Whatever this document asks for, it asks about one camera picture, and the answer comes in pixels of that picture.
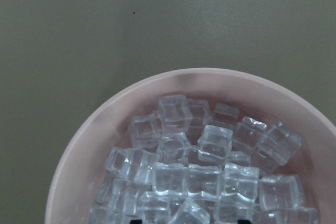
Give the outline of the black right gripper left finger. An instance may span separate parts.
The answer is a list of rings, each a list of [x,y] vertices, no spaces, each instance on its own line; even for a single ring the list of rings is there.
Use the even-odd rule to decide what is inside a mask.
[[[142,224],[142,220],[141,219],[133,219],[130,221],[130,224]]]

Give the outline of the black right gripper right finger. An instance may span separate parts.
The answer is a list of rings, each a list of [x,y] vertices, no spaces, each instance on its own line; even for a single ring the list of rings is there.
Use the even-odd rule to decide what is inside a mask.
[[[250,220],[248,220],[248,219],[238,219],[237,224],[250,224]]]

